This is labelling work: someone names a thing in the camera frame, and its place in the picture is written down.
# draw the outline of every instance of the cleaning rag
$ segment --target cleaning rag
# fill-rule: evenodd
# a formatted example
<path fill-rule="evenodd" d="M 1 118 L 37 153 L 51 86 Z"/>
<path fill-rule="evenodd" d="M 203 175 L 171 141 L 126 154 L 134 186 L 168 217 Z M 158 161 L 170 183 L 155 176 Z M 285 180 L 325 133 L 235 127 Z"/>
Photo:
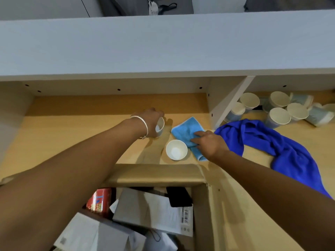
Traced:
<path fill-rule="evenodd" d="M 267 128 L 260 120 L 240 120 L 219 127 L 228 148 L 242 156 L 244 144 L 274 156 L 271 168 L 331 198 L 322 185 L 316 162 L 301 144 Z"/>
<path fill-rule="evenodd" d="M 194 134 L 196 131 L 204 131 L 204 129 L 194 117 L 191 117 L 182 124 L 174 127 L 171 133 L 176 139 L 183 141 L 187 148 L 190 148 L 197 160 L 206 161 L 207 159 L 197 148 L 197 144 L 190 141 L 190 139 L 198 137 Z"/>

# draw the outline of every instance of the hand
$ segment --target hand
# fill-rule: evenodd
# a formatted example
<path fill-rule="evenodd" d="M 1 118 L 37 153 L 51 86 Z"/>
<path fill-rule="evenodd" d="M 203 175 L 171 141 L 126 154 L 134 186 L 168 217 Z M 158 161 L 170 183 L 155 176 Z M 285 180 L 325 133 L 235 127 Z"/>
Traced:
<path fill-rule="evenodd" d="M 157 125 L 158 119 L 161 117 L 164 117 L 164 113 L 162 111 L 156 111 L 156 109 L 152 107 L 152 108 L 144 110 L 143 112 L 133 113 L 131 116 L 134 116 L 134 115 L 140 116 L 141 118 L 143 118 L 143 120 L 145 120 L 145 123 L 147 124 L 148 131 L 149 131 L 147 137 L 151 137 L 151 138 L 157 137 L 156 125 Z M 145 128 L 144 123 L 142 123 L 142 125 L 145 129 L 144 135 L 146 135 L 146 128 Z"/>
<path fill-rule="evenodd" d="M 191 141 L 198 144 L 197 148 L 211 162 L 215 163 L 220 155 L 229 151 L 224 139 L 212 131 L 197 131 L 194 134 L 199 138 L 193 138 Z"/>

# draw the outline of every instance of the silver bangle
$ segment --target silver bangle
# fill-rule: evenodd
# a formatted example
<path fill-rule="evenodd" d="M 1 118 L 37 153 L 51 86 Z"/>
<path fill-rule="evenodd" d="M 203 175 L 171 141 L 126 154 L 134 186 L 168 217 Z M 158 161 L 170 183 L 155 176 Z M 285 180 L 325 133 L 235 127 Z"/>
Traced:
<path fill-rule="evenodd" d="M 145 127 L 147 128 L 147 134 L 145 136 L 142 136 L 142 137 L 139 138 L 139 139 L 145 139 L 149 134 L 148 125 L 145 123 L 145 120 L 142 117 L 137 116 L 137 115 L 131 116 L 130 118 L 138 118 L 145 124 Z"/>

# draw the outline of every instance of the forearm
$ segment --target forearm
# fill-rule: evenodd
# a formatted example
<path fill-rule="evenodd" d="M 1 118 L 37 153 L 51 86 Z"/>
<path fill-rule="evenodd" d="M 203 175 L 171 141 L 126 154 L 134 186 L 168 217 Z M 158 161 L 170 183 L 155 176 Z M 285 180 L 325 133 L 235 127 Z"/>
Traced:
<path fill-rule="evenodd" d="M 215 163 L 305 250 L 335 246 L 335 201 L 281 173 L 224 152 Z"/>
<path fill-rule="evenodd" d="M 0 188 L 0 250 L 48 250 L 146 128 L 128 119 Z"/>

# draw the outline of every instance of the barcode label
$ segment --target barcode label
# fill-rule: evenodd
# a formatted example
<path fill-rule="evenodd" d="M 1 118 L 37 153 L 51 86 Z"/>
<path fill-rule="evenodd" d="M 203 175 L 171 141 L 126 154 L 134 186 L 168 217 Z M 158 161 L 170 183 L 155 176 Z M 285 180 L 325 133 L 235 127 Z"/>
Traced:
<path fill-rule="evenodd" d="M 182 218 L 181 223 L 184 225 L 189 225 L 190 207 L 182 207 Z"/>

